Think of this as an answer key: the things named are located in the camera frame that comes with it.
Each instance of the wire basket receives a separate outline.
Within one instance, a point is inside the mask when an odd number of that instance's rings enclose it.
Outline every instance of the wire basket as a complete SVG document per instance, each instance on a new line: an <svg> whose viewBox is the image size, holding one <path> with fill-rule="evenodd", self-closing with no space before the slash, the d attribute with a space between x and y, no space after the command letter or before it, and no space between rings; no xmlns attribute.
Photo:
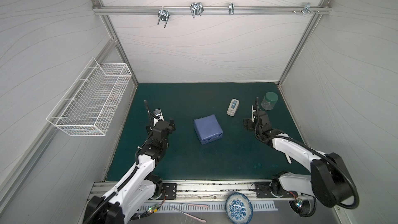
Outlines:
<svg viewBox="0 0 398 224"><path fill-rule="evenodd" d="M47 117L48 122L70 136L105 136L131 78L125 63L95 64L89 67L91 71L86 69L85 79L76 80ZM68 97L73 87L77 91Z"/></svg>

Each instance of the blue and white bowl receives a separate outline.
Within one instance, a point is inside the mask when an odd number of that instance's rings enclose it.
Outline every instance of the blue and white bowl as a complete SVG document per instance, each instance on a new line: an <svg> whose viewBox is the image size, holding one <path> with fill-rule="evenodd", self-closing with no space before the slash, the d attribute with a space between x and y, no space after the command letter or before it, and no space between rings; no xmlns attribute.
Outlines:
<svg viewBox="0 0 398 224"><path fill-rule="evenodd" d="M253 217L253 207L249 199L238 192L232 193L226 199L225 211L234 224L248 224Z"/></svg>

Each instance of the white robotic arm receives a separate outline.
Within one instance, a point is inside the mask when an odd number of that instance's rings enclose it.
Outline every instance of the white robotic arm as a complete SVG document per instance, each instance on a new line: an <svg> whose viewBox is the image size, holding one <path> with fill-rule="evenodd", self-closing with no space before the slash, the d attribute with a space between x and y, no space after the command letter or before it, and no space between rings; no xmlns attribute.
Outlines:
<svg viewBox="0 0 398 224"><path fill-rule="evenodd" d="M155 211L135 217L137 209L146 200L160 197L162 179L151 172L164 157L168 147L168 135L175 130L174 121L164 121L162 111L149 110L150 125L147 127L148 138L135 154L136 162L120 181L101 198L93 197L87 205L84 224L126 224L131 219L146 217Z"/></svg>
<svg viewBox="0 0 398 224"><path fill-rule="evenodd" d="M244 126L248 130L253 130L259 141L285 153L311 173L311 175L279 173L270 185L271 194L283 197L286 192L295 191L316 197L327 207L335 205L348 209L358 207L358 192L339 155L316 151L292 139L281 130L272 128L268 114L258 107L258 98L251 109L252 116L244 120ZM351 205L341 203L352 196L354 202Z"/></svg>

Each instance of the dark green table surface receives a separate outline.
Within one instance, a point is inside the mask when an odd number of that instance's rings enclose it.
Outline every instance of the dark green table surface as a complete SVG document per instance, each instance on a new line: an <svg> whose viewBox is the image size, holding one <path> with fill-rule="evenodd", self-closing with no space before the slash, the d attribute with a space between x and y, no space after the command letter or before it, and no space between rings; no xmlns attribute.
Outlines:
<svg viewBox="0 0 398 224"><path fill-rule="evenodd" d="M140 83L134 96L107 181L118 181L134 163L137 146L147 137L149 124L144 107L161 108L165 120L174 118L176 131L169 136L166 155L154 170L164 180L259 179L289 171L309 174L296 161L289 164L283 153L257 141L243 128L256 97L261 103L266 92L279 101L267 111L274 128L291 137L301 137L275 83ZM234 117L228 116L231 99L238 99ZM201 145L193 120L215 114L224 132L222 139Z"/></svg>

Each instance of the metal hook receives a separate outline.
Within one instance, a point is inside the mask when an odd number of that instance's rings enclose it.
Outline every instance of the metal hook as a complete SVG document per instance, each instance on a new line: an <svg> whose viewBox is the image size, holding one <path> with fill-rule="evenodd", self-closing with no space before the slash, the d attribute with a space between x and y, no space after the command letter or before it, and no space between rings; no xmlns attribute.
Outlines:
<svg viewBox="0 0 398 224"><path fill-rule="evenodd" d="M229 15L233 15L235 13L235 4L229 3Z"/></svg>
<svg viewBox="0 0 398 224"><path fill-rule="evenodd" d="M163 9L161 9L161 10L158 12L158 17L159 17L159 19L158 19L158 25L159 25L159 22L160 22L161 20L162 20L162 21L166 21L166 22L164 23L164 28L166 28L167 21L169 20L169 17L170 17L169 12L168 12L168 11L165 11L165 10L163 10Z"/></svg>
<svg viewBox="0 0 398 224"><path fill-rule="evenodd" d="M191 10L192 17L195 18L195 14L197 13L199 16L202 16L203 12L203 5L201 2L195 2L189 6Z"/></svg>
<svg viewBox="0 0 398 224"><path fill-rule="evenodd" d="M304 9L300 11L301 14L302 14L302 15L305 15L306 13L314 13L314 14L316 14L315 11L310 10L310 7L311 7L310 3L306 4L306 5L304 6Z"/></svg>

